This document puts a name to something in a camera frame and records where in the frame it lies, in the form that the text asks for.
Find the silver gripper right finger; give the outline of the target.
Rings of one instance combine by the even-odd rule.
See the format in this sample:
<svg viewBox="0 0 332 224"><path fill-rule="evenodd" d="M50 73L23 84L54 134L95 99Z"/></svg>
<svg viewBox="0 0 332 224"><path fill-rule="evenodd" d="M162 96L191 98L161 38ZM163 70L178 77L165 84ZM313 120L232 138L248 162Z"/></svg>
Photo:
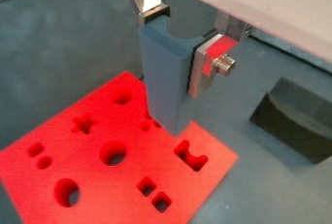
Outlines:
<svg viewBox="0 0 332 224"><path fill-rule="evenodd" d="M214 76L228 76L234 70L236 61L229 52L252 33L252 25L224 11L217 11L214 30L195 48L187 93L197 98L210 87Z"/></svg>

